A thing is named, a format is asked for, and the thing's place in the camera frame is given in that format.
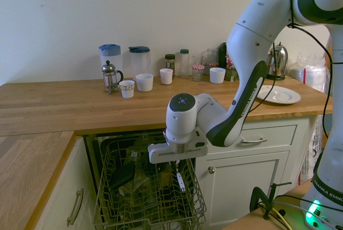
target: white cup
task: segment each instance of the white cup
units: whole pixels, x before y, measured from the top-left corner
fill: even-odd
[[[173,70],[170,68],[160,69],[161,74],[161,83],[162,84],[171,84],[173,81]]]
[[[119,83],[119,88],[122,90],[124,98],[132,98],[133,90],[135,89],[135,82],[132,80],[125,80]]]
[[[140,92],[149,92],[152,90],[154,76],[150,73],[141,73],[136,75],[136,82]]]
[[[224,82],[226,70],[224,68],[210,68],[210,82],[221,84]]]

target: white mug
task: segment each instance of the white mug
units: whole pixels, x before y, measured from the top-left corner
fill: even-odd
[[[224,68],[210,68],[210,82],[221,84],[224,82],[226,70]]]
[[[150,73],[141,73],[136,75],[136,82],[140,92],[149,92],[152,90],[154,76]]]
[[[162,84],[171,84],[173,81],[173,70],[170,68],[160,69],[161,74],[161,83]]]

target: cabinet door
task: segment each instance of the cabinet door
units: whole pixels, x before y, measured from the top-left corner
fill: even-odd
[[[83,198],[77,192],[83,189]],[[63,168],[55,189],[38,222],[36,230],[94,230],[91,210],[95,207],[95,191],[84,142],[79,139]],[[73,225],[67,224],[67,218],[78,210]]]
[[[280,183],[288,152],[214,160],[209,157],[201,166],[205,170],[202,176],[207,206],[203,229],[215,230],[249,213],[254,187],[267,194],[272,183]]]

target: wire rack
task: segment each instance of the wire rack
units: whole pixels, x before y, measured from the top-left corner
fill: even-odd
[[[206,205],[190,159],[179,163],[186,190],[181,191],[176,172],[166,164],[150,164],[142,153],[139,165],[145,184],[131,195],[110,189],[112,173],[124,165],[127,148],[118,143],[103,149],[103,169],[98,188],[93,224],[110,230],[201,229]]]

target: round knob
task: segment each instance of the round knob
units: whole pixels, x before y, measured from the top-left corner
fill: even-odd
[[[209,172],[210,174],[214,174],[215,168],[213,168],[213,167],[208,167],[208,172]]]

